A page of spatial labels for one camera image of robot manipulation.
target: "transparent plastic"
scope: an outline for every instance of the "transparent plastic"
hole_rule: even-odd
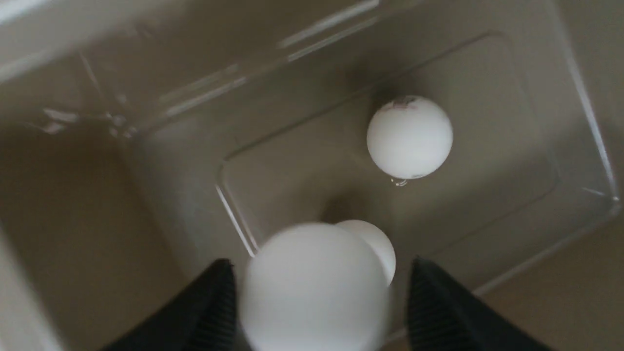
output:
[[[396,250],[400,333],[416,255],[482,292],[620,208],[551,1],[200,2],[80,54],[189,277],[222,257],[242,276],[287,225],[366,220]],[[413,94],[455,139],[439,170],[398,187],[366,128]]]

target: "floor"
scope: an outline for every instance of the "floor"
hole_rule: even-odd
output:
[[[187,281],[101,130],[0,132],[2,226],[72,350],[100,349]]]

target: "ping pong ball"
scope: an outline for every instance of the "ping pong ball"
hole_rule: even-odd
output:
[[[394,247],[386,234],[374,224],[363,220],[345,220],[336,225],[348,232],[358,235],[373,248],[373,251],[375,251],[375,254],[377,254],[381,261],[381,265],[384,267],[384,273],[386,274],[388,285],[390,285],[396,270],[396,255],[394,254]]]
[[[444,163],[451,152],[453,128],[435,102],[406,96],[375,113],[366,142],[373,162],[382,171],[398,179],[417,179]]]

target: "blurry white ball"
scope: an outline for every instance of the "blurry white ball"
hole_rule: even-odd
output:
[[[406,96],[387,103],[373,116],[366,136],[375,164],[398,179],[424,177],[446,160],[453,129],[433,101]]]
[[[386,234],[375,225],[363,220],[346,220],[336,225],[353,234],[359,235],[373,248],[373,251],[375,251],[375,254],[377,254],[381,261],[381,265],[384,267],[384,273],[386,274],[388,285],[390,285],[396,270],[396,255],[394,253],[394,247]]]
[[[255,351],[373,351],[385,336],[389,292],[364,240],[310,223],[282,230],[260,249],[239,303]]]

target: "clear plastic container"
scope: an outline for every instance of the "clear plastic container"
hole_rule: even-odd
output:
[[[188,275],[219,257],[244,270],[287,225],[366,220],[396,250],[398,332],[416,255],[480,292],[618,211],[591,102],[550,1],[290,6],[266,14],[279,26],[258,20],[199,36],[211,21],[191,17],[159,35],[139,26],[125,51],[111,54],[104,43],[88,53],[129,111],[129,164]],[[245,34],[255,29],[261,40],[251,41]],[[169,37],[153,40],[162,33]],[[215,59],[202,49],[207,37],[242,43]],[[198,54],[165,53],[180,38]],[[122,61],[126,70],[115,71]],[[188,76],[169,76],[172,64]],[[455,139],[438,171],[398,187],[370,159],[366,127],[378,107],[406,94],[440,104]]]

